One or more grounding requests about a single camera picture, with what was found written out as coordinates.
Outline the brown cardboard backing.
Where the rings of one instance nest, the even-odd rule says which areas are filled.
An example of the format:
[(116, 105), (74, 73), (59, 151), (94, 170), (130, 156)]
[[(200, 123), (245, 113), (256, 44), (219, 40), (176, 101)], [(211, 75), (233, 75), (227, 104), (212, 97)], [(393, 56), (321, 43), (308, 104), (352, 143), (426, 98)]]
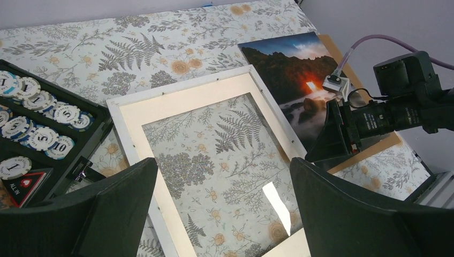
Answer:
[[(336, 63), (339, 63), (343, 58), (343, 54), (335, 45), (331, 37), (327, 34), (320, 34), (319, 39), (327, 48), (327, 50), (329, 51), (330, 55), (334, 58)], [(359, 163), (360, 161), (363, 161), (375, 154), (378, 154), (381, 151), (384, 151), (390, 147), (401, 146), (402, 143), (403, 140), (395, 132), (378, 137), (363, 139), (361, 152), (352, 156), (344, 156), (327, 161), (315, 162), (315, 165), (322, 168), (324, 171), (334, 174), (350, 166), (353, 166)]]

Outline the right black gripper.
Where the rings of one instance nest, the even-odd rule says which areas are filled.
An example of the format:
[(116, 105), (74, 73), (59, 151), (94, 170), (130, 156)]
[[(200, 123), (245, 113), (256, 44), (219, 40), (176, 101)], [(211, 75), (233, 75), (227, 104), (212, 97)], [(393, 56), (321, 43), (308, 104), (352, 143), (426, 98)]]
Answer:
[(416, 102), (373, 102), (357, 109), (352, 109), (349, 102), (342, 104), (341, 113), (336, 100), (327, 102), (324, 126), (305, 160), (319, 162), (347, 156), (350, 154), (348, 142), (422, 125), (422, 105)]

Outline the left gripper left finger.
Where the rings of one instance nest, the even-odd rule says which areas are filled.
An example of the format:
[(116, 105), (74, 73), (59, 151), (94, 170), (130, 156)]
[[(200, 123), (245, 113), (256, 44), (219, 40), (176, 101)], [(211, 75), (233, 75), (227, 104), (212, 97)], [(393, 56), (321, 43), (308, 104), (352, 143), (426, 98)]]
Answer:
[(148, 157), (79, 190), (1, 211), (1, 256), (136, 256), (158, 166)]

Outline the borderless landscape photo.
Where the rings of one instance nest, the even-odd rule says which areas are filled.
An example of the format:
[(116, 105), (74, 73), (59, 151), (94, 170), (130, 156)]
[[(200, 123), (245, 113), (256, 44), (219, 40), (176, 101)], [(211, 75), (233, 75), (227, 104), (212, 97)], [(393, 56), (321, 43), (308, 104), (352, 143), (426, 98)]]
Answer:
[(239, 44), (294, 129), (305, 149), (315, 142), (326, 118), (326, 102), (340, 93), (322, 87), (337, 63), (314, 32)]

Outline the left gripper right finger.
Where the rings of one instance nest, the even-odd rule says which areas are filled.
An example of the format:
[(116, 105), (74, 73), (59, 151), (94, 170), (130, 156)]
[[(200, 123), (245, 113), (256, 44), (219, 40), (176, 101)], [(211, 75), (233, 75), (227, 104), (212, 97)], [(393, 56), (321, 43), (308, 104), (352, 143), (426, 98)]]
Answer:
[(396, 200), (295, 157), (290, 175), (312, 256), (453, 256), (453, 210)]

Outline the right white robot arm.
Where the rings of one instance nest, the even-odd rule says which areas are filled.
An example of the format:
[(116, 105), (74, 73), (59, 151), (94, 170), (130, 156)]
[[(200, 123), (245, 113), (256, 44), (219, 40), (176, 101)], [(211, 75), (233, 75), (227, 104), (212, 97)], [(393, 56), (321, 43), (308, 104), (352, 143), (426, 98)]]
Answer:
[(363, 139), (394, 131), (453, 130), (453, 90), (442, 89), (425, 51), (395, 57), (373, 70), (382, 95), (362, 107), (352, 104), (351, 94), (328, 101), (325, 124), (305, 156), (307, 161), (357, 154)]

